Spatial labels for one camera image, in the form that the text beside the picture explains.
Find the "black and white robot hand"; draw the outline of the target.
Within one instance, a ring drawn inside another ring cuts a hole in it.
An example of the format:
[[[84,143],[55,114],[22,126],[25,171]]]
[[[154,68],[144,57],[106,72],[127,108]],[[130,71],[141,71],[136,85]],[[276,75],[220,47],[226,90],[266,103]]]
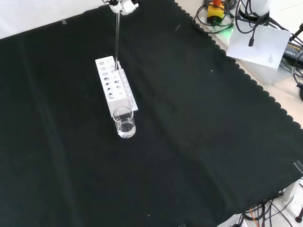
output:
[[[133,13],[139,7],[137,0],[103,0],[103,2],[114,13],[121,13],[123,16]]]

